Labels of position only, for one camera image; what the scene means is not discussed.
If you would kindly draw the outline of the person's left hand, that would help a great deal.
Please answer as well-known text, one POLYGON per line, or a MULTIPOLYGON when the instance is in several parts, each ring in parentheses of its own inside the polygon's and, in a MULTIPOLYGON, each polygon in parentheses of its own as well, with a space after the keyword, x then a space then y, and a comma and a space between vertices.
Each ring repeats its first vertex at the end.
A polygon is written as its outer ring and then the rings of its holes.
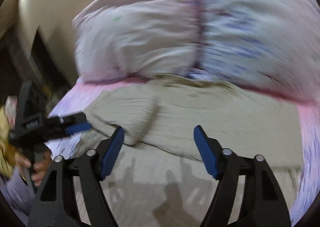
POLYGON ((39 185, 42 183, 43 177, 46 175, 47 169, 52 164, 51 155, 52 151, 47 148, 42 155, 42 160, 31 165, 31 162, 23 154, 16 152, 15 162, 22 179, 26 180, 24 170, 32 167, 35 172, 31 175, 31 180, 33 181, 35 187, 39 187, 39 185))

